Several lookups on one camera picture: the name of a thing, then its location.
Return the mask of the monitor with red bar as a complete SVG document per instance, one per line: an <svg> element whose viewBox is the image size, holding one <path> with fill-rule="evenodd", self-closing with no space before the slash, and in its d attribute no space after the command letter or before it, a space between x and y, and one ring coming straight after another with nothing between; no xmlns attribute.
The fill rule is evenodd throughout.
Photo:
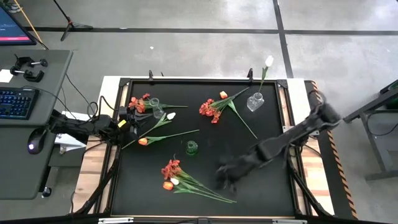
<svg viewBox="0 0 398 224"><path fill-rule="evenodd" d="M34 37L0 4L0 46L36 44Z"/></svg>

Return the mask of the silver bracket plate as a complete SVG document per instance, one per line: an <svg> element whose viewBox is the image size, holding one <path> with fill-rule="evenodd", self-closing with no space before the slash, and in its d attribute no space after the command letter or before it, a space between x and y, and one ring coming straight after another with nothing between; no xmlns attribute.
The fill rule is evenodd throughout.
<svg viewBox="0 0 398 224"><path fill-rule="evenodd" d="M306 220L273 219L272 224L308 224Z"/></svg>
<svg viewBox="0 0 398 224"><path fill-rule="evenodd" d="M98 224L124 224L133 222L133 217L100 218L98 220Z"/></svg>

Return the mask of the grey desk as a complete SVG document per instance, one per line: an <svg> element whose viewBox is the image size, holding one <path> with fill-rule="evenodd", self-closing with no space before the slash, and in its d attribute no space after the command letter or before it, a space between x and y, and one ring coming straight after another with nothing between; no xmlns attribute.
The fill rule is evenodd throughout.
<svg viewBox="0 0 398 224"><path fill-rule="evenodd" d="M0 87L4 88L30 86L39 90L28 120L0 119L0 200L32 200L39 192L55 135L45 135L43 149L38 154L28 153L28 138L33 131L49 122L72 55L70 50L0 49L0 70L10 69L17 57L44 58L49 63L47 67L34 67L35 73L39 70L44 72L38 83L28 82L21 75L7 83L0 82Z"/></svg>

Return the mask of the white paper note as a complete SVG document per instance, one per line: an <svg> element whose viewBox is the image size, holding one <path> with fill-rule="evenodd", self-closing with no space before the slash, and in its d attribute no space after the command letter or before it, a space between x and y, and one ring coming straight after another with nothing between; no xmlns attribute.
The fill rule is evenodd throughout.
<svg viewBox="0 0 398 224"><path fill-rule="evenodd" d="M0 83L9 83L14 75L11 74L10 70L0 70Z"/></svg>

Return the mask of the white artificial tulip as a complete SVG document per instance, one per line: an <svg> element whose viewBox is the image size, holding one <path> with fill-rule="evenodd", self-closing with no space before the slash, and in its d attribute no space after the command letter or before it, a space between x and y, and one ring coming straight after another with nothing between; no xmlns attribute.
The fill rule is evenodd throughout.
<svg viewBox="0 0 398 224"><path fill-rule="evenodd" d="M265 77L267 76L268 69L272 66L273 62L274 57L272 55L269 55L265 60L265 67L262 68L261 84L259 86L258 92L261 91Z"/></svg>
<svg viewBox="0 0 398 224"><path fill-rule="evenodd" d="M208 194L208 195L218 195L208 187L197 181L190 181L184 179L171 178L171 183L174 185L175 193L190 193L190 194Z"/></svg>
<svg viewBox="0 0 398 224"><path fill-rule="evenodd" d="M166 125L166 124L171 123L172 120L173 120L173 118L175 117L175 115L176 115L176 113L164 114L163 117L161 117L161 118L159 119L159 121L158 121L152 128L150 128L150 130L146 131L144 134L141 134L141 135L140 135L140 138L147 137L147 136L148 136L147 134L148 134L149 132L153 131L154 129L159 128L159 127L161 127L161 126L163 126L163 125ZM135 142L138 143L138 140L133 140L133 141L131 141L130 143L127 143L125 146L122 147L122 149L127 148L128 146L130 146L131 144L133 144L133 143L135 143Z"/></svg>

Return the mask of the clear glass carafe vase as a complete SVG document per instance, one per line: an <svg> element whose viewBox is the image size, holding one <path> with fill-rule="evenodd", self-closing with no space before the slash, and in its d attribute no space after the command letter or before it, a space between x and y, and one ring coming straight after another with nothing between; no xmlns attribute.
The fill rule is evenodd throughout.
<svg viewBox="0 0 398 224"><path fill-rule="evenodd" d="M158 98L151 98L149 100L149 104L152 107L154 118L160 119L161 117L163 117L164 110L162 109Z"/></svg>

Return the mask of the orange artificial tulip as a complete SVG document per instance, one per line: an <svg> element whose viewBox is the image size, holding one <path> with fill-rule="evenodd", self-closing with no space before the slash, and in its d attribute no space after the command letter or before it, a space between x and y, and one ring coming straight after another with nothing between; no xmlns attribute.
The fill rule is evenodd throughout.
<svg viewBox="0 0 398 224"><path fill-rule="evenodd" d="M199 129L192 130L192 131L186 131L186 132L183 132L183 133L172 134L172 135L168 135L168 136L158 136L158 137L147 136L147 137L144 137L144 138L140 138L138 140L138 143L140 145L142 145L142 146L148 146L148 145L152 144L153 142L161 141L161 140L164 140L166 138L172 138L172 137L181 136L181 135L184 135L184 134L195 133L195 132L198 132L198 131L199 131Z"/></svg>
<svg viewBox="0 0 398 224"><path fill-rule="evenodd" d="M251 128L246 124L246 122L242 119L241 115L238 113L238 111L235 107L235 104L233 102L236 97L238 97L240 94L245 92L247 89L248 88L245 88L232 96L228 96L228 94L225 91L220 92L221 105L219 106L219 109L221 112L223 112L223 110L226 107L230 107L233 110L233 112L238 116L238 118L243 122L245 127L248 128L249 132L257 139L257 136L254 134L254 132L251 130Z"/></svg>
<svg viewBox="0 0 398 224"><path fill-rule="evenodd" d="M211 192L209 190L203 190L201 188L195 187L194 185L191 185L191 184L188 184L185 182L180 182L178 185L175 185L172 182L164 182L163 188L165 190L172 191L175 194L195 194L195 195L200 195L203 197L211 198L214 200L218 200L221 202L236 203L236 201L234 201L234 200L230 200L230 199L222 197L214 192Z"/></svg>

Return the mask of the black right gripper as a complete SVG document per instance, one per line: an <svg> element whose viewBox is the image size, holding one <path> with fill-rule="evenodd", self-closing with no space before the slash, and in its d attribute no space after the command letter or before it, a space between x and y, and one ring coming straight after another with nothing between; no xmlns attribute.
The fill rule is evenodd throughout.
<svg viewBox="0 0 398 224"><path fill-rule="evenodd" d="M215 175L215 189L222 190L228 187L230 194L236 195L237 186L235 183L253 170L259 169L266 162L265 155L257 146L237 157L221 157Z"/></svg>

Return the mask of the red artificial flower bunch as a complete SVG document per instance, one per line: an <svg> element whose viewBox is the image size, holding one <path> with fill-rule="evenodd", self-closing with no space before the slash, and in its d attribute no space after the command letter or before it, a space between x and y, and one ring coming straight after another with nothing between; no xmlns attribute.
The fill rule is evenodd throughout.
<svg viewBox="0 0 398 224"><path fill-rule="evenodd" d="M128 108L130 110L135 109L138 113L143 113L146 110L154 109L156 106L150 104L150 100L154 98L150 97L149 93L145 93L141 98L132 97L128 104ZM187 108L188 106L178 106L178 105L166 105L159 103L159 107L161 108Z"/></svg>
<svg viewBox="0 0 398 224"><path fill-rule="evenodd" d="M220 120L222 114L222 112L219 109L220 105L221 105L221 97L220 100L218 101L209 98L206 102L204 102L200 106L199 113L203 116L212 117L211 122L213 124L216 124Z"/></svg>
<svg viewBox="0 0 398 224"><path fill-rule="evenodd" d="M199 182L180 167L180 161L176 158L169 160L168 164L161 169L161 173L164 176L164 182L170 182L171 178Z"/></svg>

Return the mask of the black computer mouse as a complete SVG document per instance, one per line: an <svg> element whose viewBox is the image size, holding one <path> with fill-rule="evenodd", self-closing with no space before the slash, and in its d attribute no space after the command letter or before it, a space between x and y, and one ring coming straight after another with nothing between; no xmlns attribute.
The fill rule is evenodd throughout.
<svg viewBox="0 0 398 224"><path fill-rule="evenodd" d="M38 154L42 151L46 134L47 128L45 127L37 128L30 134L27 142L29 154Z"/></svg>

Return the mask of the hazard striped black beam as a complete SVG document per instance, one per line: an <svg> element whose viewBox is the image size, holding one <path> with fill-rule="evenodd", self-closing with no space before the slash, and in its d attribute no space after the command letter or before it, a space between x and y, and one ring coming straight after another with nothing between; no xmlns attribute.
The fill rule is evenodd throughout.
<svg viewBox="0 0 398 224"><path fill-rule="evenodd" d="M331 131L308 140L302 154L307 187L322 208L338 218L357 220L338 149Z"/></svg>

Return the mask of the green ribbed glass vase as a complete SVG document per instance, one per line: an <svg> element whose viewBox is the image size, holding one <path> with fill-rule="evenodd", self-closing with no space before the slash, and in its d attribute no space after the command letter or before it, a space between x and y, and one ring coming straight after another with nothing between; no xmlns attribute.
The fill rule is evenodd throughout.
<svg viewBox="0 0 398 224"><path fill-rule="evenodd" d="M198 152L198 144L195 141L188 141L185 152L189 156L194 156Z"/></svg>

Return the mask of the black C-clamp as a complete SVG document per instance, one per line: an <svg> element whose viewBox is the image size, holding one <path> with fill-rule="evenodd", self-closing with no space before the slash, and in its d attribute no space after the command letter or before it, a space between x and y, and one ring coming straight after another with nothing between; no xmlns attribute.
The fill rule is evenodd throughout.
<svg viewBox="0 0 398 224"><path fill-rule="evenodd" d="M21 69L23 66L28 66L34 68L36 65L41 65L42 67L48 67L48 62L46 59L42 58L38 62L35 62L30 57L17 57L15 67Z"/></svg>
<svg viewBox="0 0 398 224"><path fill-rule="evenodd" d="M40 82L43 79L44 74L45 74L42 70L40 70L35 75L33 72L31 72L29 70L20 71L20 70L18 70L17 67L11 67L10 73L12 75L23 74L23 77L24 77L25 80L27 80L28 82L35 82L35 83Z"/></svg>

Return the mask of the clear faceted glass vase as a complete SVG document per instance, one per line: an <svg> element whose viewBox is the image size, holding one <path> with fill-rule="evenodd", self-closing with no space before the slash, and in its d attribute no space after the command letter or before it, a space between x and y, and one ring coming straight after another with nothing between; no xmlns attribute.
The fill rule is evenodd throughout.
<svg viewBox="0 0 398 224"><path fill-rule="evenodd" d="M246 106L250 111L254 112L263 104L264 104L263 95L259 92L256 92L247 99Z"/></svg>

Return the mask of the black tripod stand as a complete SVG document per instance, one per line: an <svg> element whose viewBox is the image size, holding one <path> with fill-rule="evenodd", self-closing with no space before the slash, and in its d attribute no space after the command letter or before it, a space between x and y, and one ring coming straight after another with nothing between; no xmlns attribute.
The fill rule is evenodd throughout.
<svg viewBox="0 0 398 224"><path fill-rule="evenodd" d="M63 35L60 39L61 42L63 42L68 33L74 30L92 30L93 26L89 26L86 24L80 24L77 22L74 22L69 16L67 16L67 14L65 13L65 11L61 8L61 6L59 5L59 3L57 2L57 0L53 0L53 2L55 3L55 5L58 7L59 11L62 13L62 15L64 16L64 18L67 20L67 26L63 32Z"/></svg>

